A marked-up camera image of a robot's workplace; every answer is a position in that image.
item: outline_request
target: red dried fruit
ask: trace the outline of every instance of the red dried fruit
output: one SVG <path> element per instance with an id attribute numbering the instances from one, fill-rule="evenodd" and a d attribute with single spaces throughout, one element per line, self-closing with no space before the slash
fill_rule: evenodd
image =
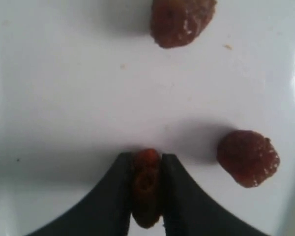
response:
<path id="1" fill-rule="evenodd" d="M 215 0 L 153 0 L 151 36 L 162 48 L 191 43 L 211 21 Z"/>
<path id="2" fill-rule="evenodd" d="M 163 212 L 160 163 L 154 149 L 140 151 L 133 159 L 132 216 L 143 228 L 152 227 Z"/>
<path id="3" fill-rule="evenodd" d="M 237 130 L 224 137 L 217 148 L 217 160 L 246 188 L 259 186 L 273 176 L 280 165 L 270 139 L 248 130 Z"/>

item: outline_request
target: white surface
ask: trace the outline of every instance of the white surface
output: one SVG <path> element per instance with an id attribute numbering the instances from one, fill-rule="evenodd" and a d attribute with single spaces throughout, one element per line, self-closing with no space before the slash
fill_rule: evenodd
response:
<path id="1" fill-rule="evenodd" d="M 220 0 L 200 37 L 172 50 L 148 35 L 150 5 L 0 0 L 0 236 L 53 220 L 117 153 L 142 147 L 176 153 L 217 202 L 278 234 L 295 184 L 295 0 Z M 258 188 L 214 161 L 230 127 L 280 153 Z"/>

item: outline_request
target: white plate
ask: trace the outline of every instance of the white plate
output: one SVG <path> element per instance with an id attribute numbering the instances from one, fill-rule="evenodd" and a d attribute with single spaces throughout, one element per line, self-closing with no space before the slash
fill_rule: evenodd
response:
<path id="1" fill-rule="evenodd" d="M 222 206 L 280 231 L 295 189 L 295 0 L 219 0 L 200 37 L 171 50 L 148 34 L 150 5 L 0 0 L 0 236 L 50 222 L 119 152 L 144 147 L 176 153 Z M 280 153 L 258 188 L 214 161 L 229 127 L 269 136 Z"/>

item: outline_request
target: dried fruit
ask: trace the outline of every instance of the dried fruit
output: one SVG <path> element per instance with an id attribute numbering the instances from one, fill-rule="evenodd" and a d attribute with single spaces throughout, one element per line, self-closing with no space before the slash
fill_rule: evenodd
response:
<path id="1" fill-rule="evenodd" d="M 215 0 L 154 0 L 151 36 L 162 48 L 191 43 L 211 21 Z"/>
<path id="2" fill-rule="evenodd" d="M 248 130 L 237 130 L 224 137 L 217 148 L 217 160 L 246 188 L 259 186 L 276 173 L 280 164 L 270 139 Z"/>
<path id="3" fill-rule="evenodd" d="M 154 149 L 140 151 L 133 159 L 132 215 L 143 228 L 152 227 L 163 212 L 160 163 Z"/>

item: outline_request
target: black tongs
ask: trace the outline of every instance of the black tongs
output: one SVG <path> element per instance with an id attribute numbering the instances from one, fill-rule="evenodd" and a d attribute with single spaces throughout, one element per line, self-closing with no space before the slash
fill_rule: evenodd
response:
<path id="1" fill-rule="evenodd" d="M 29 236 L 126 236 L 131 214 L 131 153 L 122 153 L 102 180 L 67 213 Z M 163 154 L 167 236 L 266 236 L 210 198 L 173 154 Z"/>

